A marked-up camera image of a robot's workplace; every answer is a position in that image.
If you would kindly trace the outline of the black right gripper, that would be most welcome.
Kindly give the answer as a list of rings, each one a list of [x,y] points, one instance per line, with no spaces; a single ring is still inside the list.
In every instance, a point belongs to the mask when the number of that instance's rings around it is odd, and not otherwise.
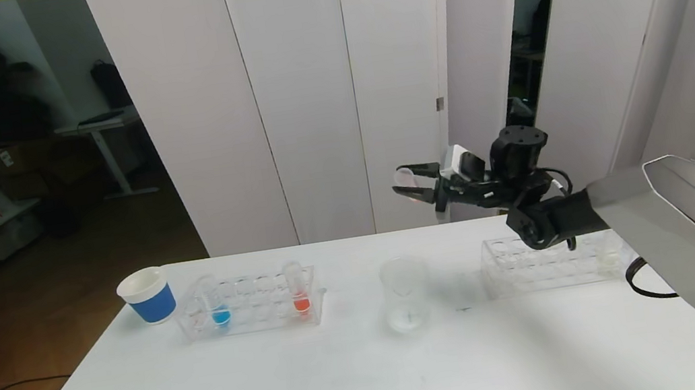
[[[406,178],[422,176],[438,178],[440,164],[408,164],[396,168],[397,182]],[[392,187],[393,191],[418,203],[434,204],[435,216],[439,220],[445,220],[449,214],[450,206],[468,205],[483,209],[498,209],[499,201],[496,188],[489,182],[468,181],[463,176],[452,178],[439,178],[434,189],[432,187],[406,187],[403,185]]]

